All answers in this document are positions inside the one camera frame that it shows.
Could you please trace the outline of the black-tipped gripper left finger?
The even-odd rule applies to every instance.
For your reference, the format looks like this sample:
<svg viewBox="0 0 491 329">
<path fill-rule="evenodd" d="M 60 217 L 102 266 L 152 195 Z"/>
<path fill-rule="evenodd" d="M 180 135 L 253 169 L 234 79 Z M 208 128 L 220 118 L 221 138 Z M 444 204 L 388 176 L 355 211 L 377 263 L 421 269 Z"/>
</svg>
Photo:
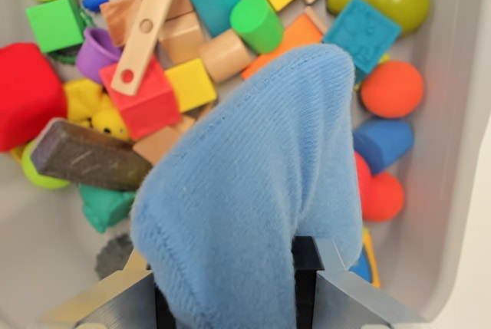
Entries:
<svg viewBox="0 0 491 329">
<path fill-rule="evenodd" d="M 175 328 L 143 256 L 133 251 L 123 269 L 60 303 L 39 328 Z"/>
</svg>

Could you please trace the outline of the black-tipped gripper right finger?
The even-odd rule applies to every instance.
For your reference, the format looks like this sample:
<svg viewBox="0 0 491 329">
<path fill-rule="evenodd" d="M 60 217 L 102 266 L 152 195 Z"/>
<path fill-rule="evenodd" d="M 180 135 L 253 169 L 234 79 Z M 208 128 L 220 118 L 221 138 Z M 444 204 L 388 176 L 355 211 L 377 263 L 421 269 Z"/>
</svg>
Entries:
<svg viewBox="0 0 491 329">
<path fill-rule="evenodd" d="M 330 239 L 297 236 L 297 328 L 431 328 L 399 301 L 347 270 Z"/>
</svg>

